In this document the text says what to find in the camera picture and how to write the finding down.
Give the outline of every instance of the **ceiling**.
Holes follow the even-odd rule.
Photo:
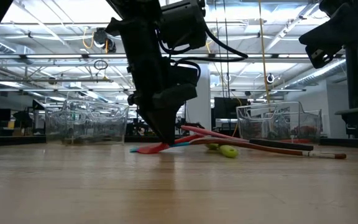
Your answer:
[[[162,6],[173,2],[176,0],[160,0]],[[104,51],[95,45],[92,48],[85,47],[83,41],[91,45],[92,32],[97,27],[106,27],[112,17],[120,19],[105,0],[24,0],[21,3],[24,9],[18,4],[12,4],[2,20],[0,42],[14,49],[25,47],[27,54],[104,54]],[[247,54],[261,54],[262,39],[257,1],[227,0],[223,7],[223,1],[207,0],[206,11],[205,21],[215,34],[219,34],[221,41],[227,40],[228,45]],[[266,54],[287,54],[280,60],[267,60],[265,64],[266,72],[276,77],[273,85],[279,86],[311,70],[312,66],[305,55],[305,46],[299,43],[298,38],[326,22],[328,17],[325,13],[318,9],[317,4],[305,0],[266,0],[262,3],[261,12],[264,20]],[[117,54],[123,54],[122,42],[116,39],[115,44]],[[192,50],[189,54],[219,54],[219,51],[220,54],[226,53],[223,49],[219,49],[217,44],[210,43],[208,48]],[[294,60],[291,58],[294,54],[300,54],[304,59]],[[109,67],[102,71],[93,67],[94,60],[32,60],[33,65],[26,65],[17,60],[0,60],[0,67],[11,71],[13,75],[8,76],[11,78],[24,78],[26,74],[28,78],[30,75],[34,80],[31,85],[37,88],[64,88],[64,85],[67,85],[67,83],[57,85],[50,85],[47,82],[37,83],[39,79],[50,77],[100,80],[104,76],[111,82],[93,80],[82,82],[79,86],[90,89],[133,88],[124,58],[108,59]],[[262,88],[264,85],[264,66],[260,57],[229,65],[210,63],[208,67],[211,80],[216,80],[213,77],[223,72],[223,74],[230,74],[229,84],[236,88]],[[218,78],[214,87],[219,88],[219,86],[221,87],[221,82]],[[124,102],[126,97],[125,93],[119,92],[97,92],[97,94],[111,101]],[[221,94],[212,92],[211,97]]]

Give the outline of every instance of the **transparent storage container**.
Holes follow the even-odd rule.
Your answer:
[[[62,110],[45,111],[47,143],[124,144],[129,107],[66,100]]]
[[[293,143],[319,142],[321,110],[303,111],[300,102],[237,107],[243,139],[267,139]]]

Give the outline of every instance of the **desk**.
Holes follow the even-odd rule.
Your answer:
[[[204,146],[0,147],[0,223],[358,223],[358,149],[347,160]]]

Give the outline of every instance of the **wooden table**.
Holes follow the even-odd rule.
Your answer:
[[[347,160],[203,146],[0,147],[0,223],[358,223],[358,149]]]

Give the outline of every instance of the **white pillar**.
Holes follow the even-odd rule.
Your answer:
[[[211,130],[211,81],[208,64],[201,64],[201,76],[197,83],[197,98],[187,101],[186,120],[200,123],[205,129]]]

